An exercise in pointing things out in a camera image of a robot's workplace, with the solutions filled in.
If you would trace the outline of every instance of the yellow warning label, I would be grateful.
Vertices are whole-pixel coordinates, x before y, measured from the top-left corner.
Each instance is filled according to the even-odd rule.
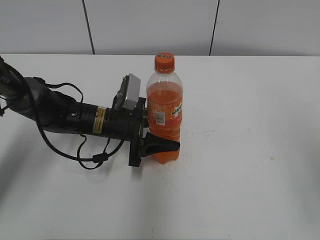
[[[106,108],[102,106],[98,106],[96,110],[94,124],[93,124],[93,133],[94,134],[101,134],[102,127],[104,126],[104,119],[106,114]]]

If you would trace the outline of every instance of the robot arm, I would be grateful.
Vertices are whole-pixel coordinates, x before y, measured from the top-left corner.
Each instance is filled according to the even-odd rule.
[[[112,107],[102,107],[80,102],[59,91],[53,91],[71,83],[47,84],[39,77],[23,77],[0,57],[0,96],[6,101],[0,107],[0,116],[6,109],[36,121],[45,143],[57,154],[82,162],[94,162],[97,166],[115,154],[124,141],[130,142],[129,166],[139,167],[141,157],[155,153],[177,151],[179,142],[157,137],[149,132],[143,138],[144,128],[148,126],[145,108],[146,99],[139,97],[140,79],[129,74],[122,80],[120,90],[113,99]],[[72,156],[56,149],[48,140],[44,131],[60,134],[94,135],[121,140],[110,153],[105,150],[92,158]]]

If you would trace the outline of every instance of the orange liquid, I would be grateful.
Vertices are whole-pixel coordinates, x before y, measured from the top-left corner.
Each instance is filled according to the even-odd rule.
[[[147,89],[147,99],[159,105],[171,105],[179,104],[182,101],[183,90],[182,88],[174,82],[157,82],[152,84]],[[157,125],[155,122],[149,122],[149,130],[152,134],[173,141],[180,141],[180,125],[182,122],[182,117],[176,124],[172,126],[162,126]],[[156,153],[153,156],[160,164],[165,164],[170,160],[176,160],[179,156],[178,151],[167,151]]]

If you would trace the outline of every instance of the orange bottle cap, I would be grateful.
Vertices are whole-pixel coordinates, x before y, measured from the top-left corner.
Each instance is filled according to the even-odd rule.
[[[154,69],[161,74],[170,74],[175,70],[175,56],[169,52],[158,53],[154,58]]]

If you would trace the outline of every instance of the black cable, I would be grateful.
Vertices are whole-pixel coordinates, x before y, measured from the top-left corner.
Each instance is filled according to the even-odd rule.
[[[82,148],[82,146],[86,143],[87,141],[87,136],[86,135],[83,135],[82,132],[80,132],[80,136],[84,138],[84,141],[80,144],[80,146],[78,147],[78,150],[76,151],[76,156],[78,157],[78,159],[81,159],[80,158],[80,150]],[[93,169],[97,169],[98,167],[100,167],[103,163],[103,161],[99,162],[96,166],[94,167],[87,167],[83,164],[83,162],[81,160],[78,161],[79,164],[81,165],[81,167],[83,167],[84,169],[87,169],[87,170],[93,170]]]
[[[12,71],[12,72],[19,78],[19,80],[21,81],[22,86],[25,88],[25,90],[26,90],[26,92],[27,92],[27,94],[28,94],[29,100],[30,100],[31,108],[32,108],[32,110],[33,110],[33,114],[34,114],[36,126],[37,126],[37,128],[38,128],[38,130],[39,130],[39,132],[40,132],[40,135],[42,136],[44,142],[47,144],[47,146],[48,146],[52,151],[54,151],[55,153],[57,153],[57,154],[65,157],[65,158],[67,158],[67,159],[71,159],[71,160],[74,160],[74,161],[78,161],[82,167],[84,167],[85,169],[91,170],[91,169],[96,169],[96,168],[100,167],[100,166],[103,164],[104,161],[107,161],[109,157],[111,157],[112,155],[114,155],[114,154],[121,148],[121,146],[123,145],[123,143],[124,143],[124,141],[125,141],[125,139],[126,139],[126,135],[127,135],[127,131],[128,131],[128,125],[129,125],[128,119],[126,120],[126,125],[125,125],[125,130],[124,130],[124,133],[123,133],[123,137],[122,137],[121,141],[119,142],[118,146],[117,146],[111,153],[108,153],[108,154],[106,155],[105,160],[102,160],[102,161],[98,162],[97,166],[95,166],[94,168],[86,167],[86,166],[84,166],[83,163],[82,163],[82,162],[95,162],[95,159],[94,159],[93,157],[92,157],[92,158],[81,158],[81,157],[80,157],[80,150],[81,150],[82,146],[85,144],[85,142],[87,141],[87,137],[86,137],[85,135],[83,135],[82,133],[80,133],[80,136],[81,136],[81,137],[84,137],[85,140],[81,143],[81,145],[79,146],[79,148],[78,148],[78,150],[77,150],[77,157],[72,156],[72,155],[69,155],[69,154],[66,154],[66,153],[58,150],[57,148],[55,148],[55,147],[51,144],[51,142],[49,141],[49,139],[47,138],[47,136],[46,136],[46,134],[45,134],[45,131],[44,131],[43,127],[42,127],[42,124],[41,124],[41,121],[40,121],[40,118],[39,118],[39,113],[38,113],[38,110],[37,110],[37,107],[36,107],[35,99],[34,99],[34,96],[33,96],[33,94],[32,94],[32,91],[31,91],[31,88],[30,88],[28,82],[26,81],[26,79],[25,79],[15,68],[13,68],[12,66],[10,66],[9,64],[7,64],[7,63],[5,63],[5,62],[4,62],[4,64],[5,64],[5,66],[6,66],[10,71]],[[68,84],[67,82],[66,82],[66,83],[61,83],[61,84],[62,84],[63,86],[64,86],[64,85],[69,85],[69,86],[72,86],[72,87],[74,86],[72,83],[69,83],[69,84]],[[105,150],[106,150],[109,142],[110,142],[110,139],[108,139],[107,145],[105,146],[105,148],[104,148],[104,150],[103,150],[103,153],[105,153]]]
[[[14,100],[17,100],[20,96],[17,96],[15,98],[12,98],[12,99],[8,99],[8,98],[5,98],[3,96],[0,96],[0,99],[3,99],[3,100],[6,100],[6,101],[14,101]]]
[[[119,150],[119,149],[122,147],[122,145],[124,144],[124,142],[125,142],[125,140],[126,140],[127,131],[128,131],[128,125],[129,125],[128,120],[126,120],[125,130],[124,130],[122,139],[121,139],[121,141],[119,142],[118,146],[116,146],[116,148],[115,148],[112,152],[108,153],[108,155],[107,155],[108,158],[111,157],[112,155],[114,155],[116,152],[118,152],[118,150]]]
[[[74,84],[70,83],[70,82],[63,82],[63,83],[60,83],[60,84],[48,84],[48,83],[44,83],[44,85],[47,87],[47,88],[50,88],[50,89],[58,89],[58,88],[61,88],[63,86],[70,86],[70,87],[73,87],[74,89],[76,89],[80,94],[81,94],[81,101],[80,103],[82,103],[84,101],[84,94],[82,93],[82,91]]]
[[[14,103],[14,102],[8,103],[4,108],[1,108],[1,111],[4,112],[4,111],[7,110],[13,103]]]
[[[109,145],[109,143],[110,143],[110,140],[111,140],[111,137],[109,137],[108,140],[106,141],[106,145],[105,145],[105,147],[104,147],[104,149],[103,149],[103,153],[106,152],[107,147],[108,147],[108,145]]]
[[[56,154],[59,154],[67,159],[71,159],[71,160],[74,160],[74,161],[82,161],[82,162],[92,162],[93,161],[93,158],[78,158],[78,157],[75,157],[75,156],[71,156],[69,154],[66,154],[60,150],[58,150],[57,148],[55,148],[51,142],[48,140],[46,134],[45,134],[45,131],[43,130],[42,126],[41,126],[41,122],[40,122],[40,118],[39,118],[39,113],[38,113],[38,110],[37,110],[37,107],[36,107],[36,103],[35,103],[35,99],[34,99],[34,96],[32,94],[32,91],[30,89],[30,86],[29,84],[27,83],[26,79],[15,69],[13,68],[12,66],[10,66],[9,64],[5,63],[5,66],[11,71],[13,72],[18,78],[19,80],[21,81],[21,84],[22,86],[24,87],[24,89],[26,90],[27,94],[28,94],[28,97],[29,97],[29,100],[30,100],[30,105],[31,105],[31,108],[33,110],[33,114],[34,114],[34,118],[35,118],[35,122],[36,122],[36,126],[40,132],[40,135],[41,137],[43,138],[44,142],[47,144],[47,146],[52,150],[54,151]]]

